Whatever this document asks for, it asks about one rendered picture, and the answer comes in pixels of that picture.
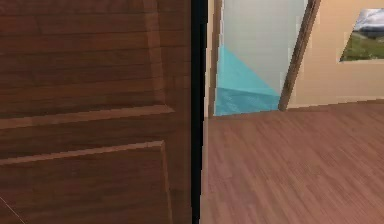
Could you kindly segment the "brown wooden room door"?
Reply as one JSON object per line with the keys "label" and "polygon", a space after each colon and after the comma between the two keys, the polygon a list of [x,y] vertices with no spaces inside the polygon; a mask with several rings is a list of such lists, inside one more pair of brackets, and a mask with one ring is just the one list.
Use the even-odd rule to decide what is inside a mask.
{"label": "brown wooden room door", "polygon": [[0,224],[199,224],[208,0],[0,0]]}

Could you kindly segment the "framed landscape picture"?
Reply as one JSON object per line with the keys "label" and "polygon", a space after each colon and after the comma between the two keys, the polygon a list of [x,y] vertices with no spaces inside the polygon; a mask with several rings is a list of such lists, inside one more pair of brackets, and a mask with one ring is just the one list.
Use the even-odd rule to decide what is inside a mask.
{"label": "framed landscape picture", "polygon": [[340,61],[384,60],[384,8],[362,9]]}

